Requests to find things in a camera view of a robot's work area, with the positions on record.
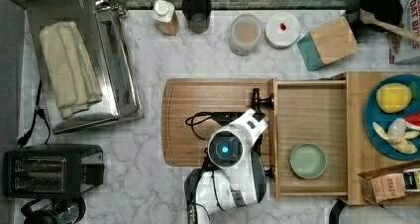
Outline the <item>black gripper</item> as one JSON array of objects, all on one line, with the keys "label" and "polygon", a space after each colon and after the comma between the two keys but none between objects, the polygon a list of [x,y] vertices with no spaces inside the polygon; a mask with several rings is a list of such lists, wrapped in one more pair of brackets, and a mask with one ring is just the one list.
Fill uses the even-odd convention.
[{"label": "black gripper", "polygon": [[220,126],[226,126],[243,115],[243,112],[214,112],[211,119]]}]

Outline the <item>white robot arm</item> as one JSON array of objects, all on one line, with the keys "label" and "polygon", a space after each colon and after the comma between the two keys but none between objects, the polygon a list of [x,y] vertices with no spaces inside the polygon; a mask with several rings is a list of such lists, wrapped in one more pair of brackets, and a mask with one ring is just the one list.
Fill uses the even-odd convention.
[{"label": "white robot arm", "polygon": [[187,224],[210,224],[218,211],[263,200],[266,178],[254,146],[268,128],[264,117],[262,111],[249,109],[211,135],[202,167],[184,181]]}]

